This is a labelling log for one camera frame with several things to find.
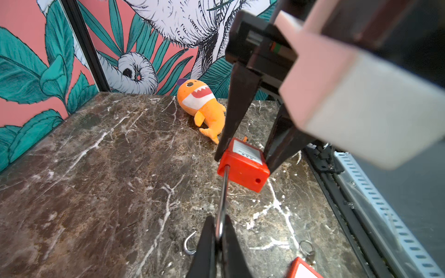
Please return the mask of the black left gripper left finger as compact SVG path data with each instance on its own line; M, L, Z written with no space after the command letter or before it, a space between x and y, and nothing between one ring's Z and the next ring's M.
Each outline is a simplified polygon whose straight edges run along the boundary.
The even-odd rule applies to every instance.
M215 278L217 273L216 254L214 217L208 216L204 222L197 251L186 278Z

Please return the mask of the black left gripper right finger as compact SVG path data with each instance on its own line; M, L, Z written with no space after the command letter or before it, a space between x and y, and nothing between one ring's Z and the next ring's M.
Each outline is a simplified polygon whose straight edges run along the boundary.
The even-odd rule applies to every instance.
M226 215L221 237L222 276L224 278L252 278L235 229L229 215Z

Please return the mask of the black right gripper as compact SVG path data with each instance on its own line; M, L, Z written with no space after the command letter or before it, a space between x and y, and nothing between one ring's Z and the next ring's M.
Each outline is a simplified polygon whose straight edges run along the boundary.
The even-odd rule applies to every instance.
M226 121L214 160L219 162L258 91L282 100L279 88L297 60L297 54L276 26L241 10L228 35L226 60L231 73ZM300 131L284 104L279 108L263 154L270 173L286 159L315 141Z

